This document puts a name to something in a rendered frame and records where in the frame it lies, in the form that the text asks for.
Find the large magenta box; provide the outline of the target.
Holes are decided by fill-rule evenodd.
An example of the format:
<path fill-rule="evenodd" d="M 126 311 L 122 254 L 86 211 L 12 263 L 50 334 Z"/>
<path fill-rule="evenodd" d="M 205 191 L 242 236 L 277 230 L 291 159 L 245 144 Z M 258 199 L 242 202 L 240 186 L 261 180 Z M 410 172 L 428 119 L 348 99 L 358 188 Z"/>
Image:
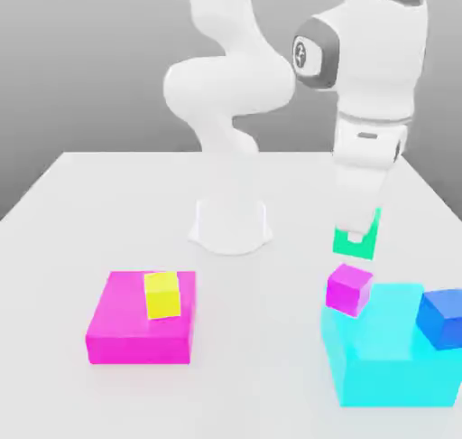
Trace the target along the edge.
<path fill-rule="evenodd" d="M 196 273 L 177 273 L 180 315 L 150 320 L 144 271 L 113 271 L 86 332 L 92 364 L 188 364 L 196 316 Z"/>

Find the small blue cube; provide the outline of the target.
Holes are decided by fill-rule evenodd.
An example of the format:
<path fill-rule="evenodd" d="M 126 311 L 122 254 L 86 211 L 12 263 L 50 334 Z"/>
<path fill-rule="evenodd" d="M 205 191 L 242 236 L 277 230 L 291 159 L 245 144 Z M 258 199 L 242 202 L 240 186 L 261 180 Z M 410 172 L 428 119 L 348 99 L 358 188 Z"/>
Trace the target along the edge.
<path fill-rule="evenodd" d="M 416 323 L 436 350 L 462 349 L 462 289 L 424 292 Z"/>

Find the small green cube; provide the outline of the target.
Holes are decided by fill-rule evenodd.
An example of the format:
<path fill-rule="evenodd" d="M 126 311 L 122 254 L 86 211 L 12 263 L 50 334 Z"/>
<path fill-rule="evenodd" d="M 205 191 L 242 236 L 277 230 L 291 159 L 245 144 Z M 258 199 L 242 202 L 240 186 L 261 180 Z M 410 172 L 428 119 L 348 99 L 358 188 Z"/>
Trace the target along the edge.
<path fill-rule="evenodd" d="M 341 255 L 359 257 L 372 260 L 374 258 L 375 244 L 380 224 L 382 209 L 375 210 L 374 220 L 366 235 L 360 242 L 353 242 L 348 239 L 348 233 L 344 230 L 335 228 L 333 238 L 333 252 Z"/>

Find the large cyan box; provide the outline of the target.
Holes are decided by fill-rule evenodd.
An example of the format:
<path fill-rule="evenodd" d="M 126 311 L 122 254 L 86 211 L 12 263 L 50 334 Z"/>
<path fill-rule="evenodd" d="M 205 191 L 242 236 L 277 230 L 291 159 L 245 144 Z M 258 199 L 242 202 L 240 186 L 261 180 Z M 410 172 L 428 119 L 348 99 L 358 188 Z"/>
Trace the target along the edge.
<path fill-rule="evenodd" d="M 341 406 L 448 407 L 462 349 L 437 350 L 417 326 L 424 287 L 376 284 L 358 317 L 321 307 L 320 329 Z"/>

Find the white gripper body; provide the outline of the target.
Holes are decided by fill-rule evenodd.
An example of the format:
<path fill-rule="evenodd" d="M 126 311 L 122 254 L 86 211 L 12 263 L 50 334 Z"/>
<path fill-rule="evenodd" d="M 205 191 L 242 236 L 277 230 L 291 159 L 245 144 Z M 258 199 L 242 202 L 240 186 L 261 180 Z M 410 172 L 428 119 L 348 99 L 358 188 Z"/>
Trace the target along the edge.
<path fill-rule="evenodd" d="M 338 229 L 369 231 L 387 175 L 387 170 L 335 165 L 334 219 Z"/>

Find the small yellow cube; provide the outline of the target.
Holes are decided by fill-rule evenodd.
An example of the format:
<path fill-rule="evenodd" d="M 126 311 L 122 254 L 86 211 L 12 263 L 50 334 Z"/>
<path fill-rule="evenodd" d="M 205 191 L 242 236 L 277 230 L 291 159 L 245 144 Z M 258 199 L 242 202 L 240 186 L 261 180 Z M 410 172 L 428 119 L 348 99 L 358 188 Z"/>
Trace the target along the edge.
<path fill-rule="evenodd" d="M 180 316 L 180 287 L 175 272 L 145 274 L 143 284 L 150 320 Z"/>

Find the small purple cube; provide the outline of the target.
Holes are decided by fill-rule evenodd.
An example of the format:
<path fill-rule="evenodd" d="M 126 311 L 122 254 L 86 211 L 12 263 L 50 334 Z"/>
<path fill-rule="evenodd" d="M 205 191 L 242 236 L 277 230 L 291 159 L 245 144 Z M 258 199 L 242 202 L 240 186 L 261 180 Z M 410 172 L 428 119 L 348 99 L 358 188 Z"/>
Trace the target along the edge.
<path fill-rule="evenodd" d="M 341 264 L 328 277 L 325 305 L 350 317 L 358 317 L 369 301 L 373 274 Z"/>

